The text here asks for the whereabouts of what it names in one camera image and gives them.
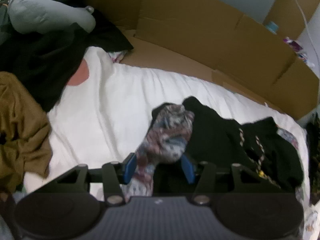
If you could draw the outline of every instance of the blue object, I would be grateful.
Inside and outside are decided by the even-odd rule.
[[[194,184],[196,181],[195,167],[188,157],[183,154],[181,156],[181,168],[188,181],[188,184]]]
[[[276,25],[274,22],[269,22],[265,27],[273,34],[277,34],[277,30],[279,29],[279,26]]]
[[[128,184],[137,167],[137,157],[135,154],[131,156],[124,168],[123,181]]]

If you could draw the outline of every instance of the brown cloth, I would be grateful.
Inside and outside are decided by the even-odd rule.
[[[0,188],[14,192],[25,171],[49,174],[50,124],[15,75],[0,72]]]

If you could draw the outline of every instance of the black clothing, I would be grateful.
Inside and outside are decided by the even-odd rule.
[[[303,171],[298,153],[291,143],[277,134],[278,128],[272,117],[240,125],[233,119],[223,119],[194,97],[185,99],[182,104],[195,114],[192,135],[186,147],[186,152],[194,160],[208,161],[220,168],[240,163],[253,171],[261,169],[270,180],[290,192],[301,185]],[[164,105],[152,111],[153,121]],[[194,186],[187,185],[178,163],[157,166],[155,194],[192,190]]]
[[[97,25],[88,34],[78,24],[46,34],[16,33],[0,46],[0,71],[17,76],[46,112],[59,100],[89,46],[105,51],[133,49],[126,37],[95,10]]]
[[[318,114],[314,124],[308,123],[306,130],[309,150],[310,202],[315,205],[320,200],[320,119]]]
[[[11,25],[7,6],[0,4],[0,45],[16,33]]]

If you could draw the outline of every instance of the mattress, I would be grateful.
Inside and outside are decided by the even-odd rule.
[[[303,206],[308,207],[308,150],[304,130],[288,115],[260,105],[213,83],[152,68],[112,63],[101,48],[88,48],[84,59],[89,78],[78,86],[66,86],[60,101],[48,113],[53,157],[47,179],[27,173],[26,191],[32,192],[72,167],[86,163],[90,169],[122,161],[134,152],[149,127],[151,111],[163,102],[181,104],[189,96],[214,109],[223,118],[239,123],[271,116],[299,143],[304,171]],[[91,194],[103,199],[102,185]]]

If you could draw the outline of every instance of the small white logo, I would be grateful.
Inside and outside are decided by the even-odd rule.
[[[163,202],[162,199],[157,199],[157,200],[155,201],[155,203],[156,203],[157,205],[160,205],[162,202]]]

